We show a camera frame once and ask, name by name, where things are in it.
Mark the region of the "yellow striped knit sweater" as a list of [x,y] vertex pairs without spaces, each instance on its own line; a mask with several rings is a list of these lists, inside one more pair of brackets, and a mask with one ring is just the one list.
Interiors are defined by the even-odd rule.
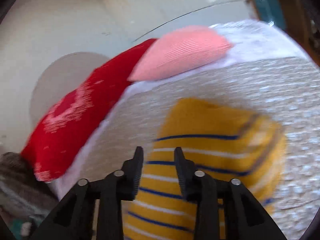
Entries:
[[253,111],[183,98],[166,116],[124,219],[126,239],[192,239],[196,206],[183,200],[174,165],[180,147],[215,179],[238,178],[267,212],[284,168],[280,124]]

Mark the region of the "checkered grey fabric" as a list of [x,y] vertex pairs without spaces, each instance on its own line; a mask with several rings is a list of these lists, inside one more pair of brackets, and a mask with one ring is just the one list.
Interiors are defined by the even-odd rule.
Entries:
[[18,153],[1,154],[1,215],[13,233],[31,234],[58,202]]

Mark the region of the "red embroidered pillow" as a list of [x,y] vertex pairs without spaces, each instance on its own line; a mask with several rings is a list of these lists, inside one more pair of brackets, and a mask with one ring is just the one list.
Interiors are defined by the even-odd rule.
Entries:
[[119,101],[133,68],[156,39],[148,39],[93,70],[43,116],[21,152],[38,181],[65,174],[91,134]]

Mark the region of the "beige spotted quilt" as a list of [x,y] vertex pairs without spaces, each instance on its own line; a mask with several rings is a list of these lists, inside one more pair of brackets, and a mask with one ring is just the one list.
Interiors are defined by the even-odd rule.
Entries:
[[273,219],[288,239],[299,239],[319,208],[319,68],[297,57],[234,64],[205,70],[150,91],[126,93],[93,144],[80,176],[104,178],[145,153],[168,110],[181,98],[267,114],[284,126],[287,154],[275,194]]

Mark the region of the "round beige headboard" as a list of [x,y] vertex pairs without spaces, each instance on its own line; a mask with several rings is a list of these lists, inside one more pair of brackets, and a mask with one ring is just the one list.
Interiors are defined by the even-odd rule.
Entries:
[[76,52],[50,64],[39,77],[31,95],[29,115],[32,128],[36,127],[52,105],[75,90],[95,68],[109,59],[98,53]]

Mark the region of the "white bed sheet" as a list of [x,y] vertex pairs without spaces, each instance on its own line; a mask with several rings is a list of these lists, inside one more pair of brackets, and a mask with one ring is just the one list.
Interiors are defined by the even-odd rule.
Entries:
[[285,57],[300,57],[307,60],[310,58],[301,46],[289,37],[289,35],[275,25],[269,25],[262,21],[243,20],[226,24],[214,24],[211,26],[211,29],[226,37],[227,40],[231,41],[234,45],[231,51],[227,53],[227,56],[215,63],[210,63],[167,79],[141,81],[127,87],[111,112],[99,124],[98,128],[80,149],[67,172],[60,178],[47,184],[59,199],[61,199],[77,181],[88,155],[99,142],[102,133],[107,129],[107,126],[110,124],[116,112],[119,111],[121,105],[130,97],[148,92],[166,83],[183,80],[186,77],[207,70],[225,68],[233,64]]

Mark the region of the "pink ribbed pillow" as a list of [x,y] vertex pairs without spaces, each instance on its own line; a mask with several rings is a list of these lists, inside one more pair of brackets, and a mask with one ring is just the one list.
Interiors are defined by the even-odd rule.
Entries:
[[191,25],[163,35],[143,54],[128,80],[166,79],[223,57],[233,47],[224,36],[209,27]]

